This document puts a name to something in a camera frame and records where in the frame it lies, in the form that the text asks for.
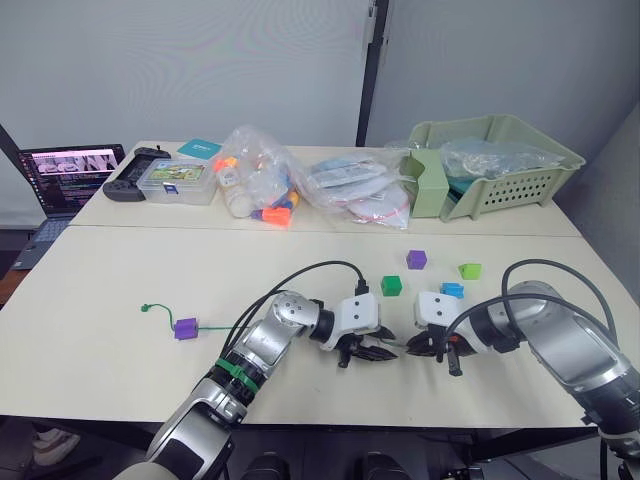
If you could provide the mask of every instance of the green string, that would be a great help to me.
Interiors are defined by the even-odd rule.
[[[161,307],[164,308],[169,313],[169,327],[171,327],[171,331],[175,331],[175,326],[173,324],[173,313],[171,313],[171,309],[166,305],[162,305],[161,303],[145,303],[140,307],[141,312],[148,312],[152,307]],[[233,327],[198,327],[198,330],[231,330]]]

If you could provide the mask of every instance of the game controller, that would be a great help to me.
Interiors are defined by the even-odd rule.
[[[144,194],[136,186],[136,182],[156,158],[171,158],[164,150],[157,148],[136,148],[133,159],[120,172],[115,180],[102,185],[107,198],[115,202],[141,202],[146,200]]]

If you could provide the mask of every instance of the purple toy piece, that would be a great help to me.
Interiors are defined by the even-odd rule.
[[[409,250],[407,267],[409,270],[422,270],[427,264],[427,254],[424,250]]]
[[[198,336],[198,322],[195,318],[183,318],[176,322],[174,337],[178,340],[187,340]]]

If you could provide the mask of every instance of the clear plastic container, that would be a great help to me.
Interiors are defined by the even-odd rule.
[[[136,183],[154,203],[208,205],[216,193],[210,160],[154,160]]]

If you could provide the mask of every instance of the shoe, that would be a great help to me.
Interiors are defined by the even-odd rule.
[[[53,428],[46,432],[37,432],[33,440],[33,461],[41,467],[61,462],[76,448],[80,435]]]

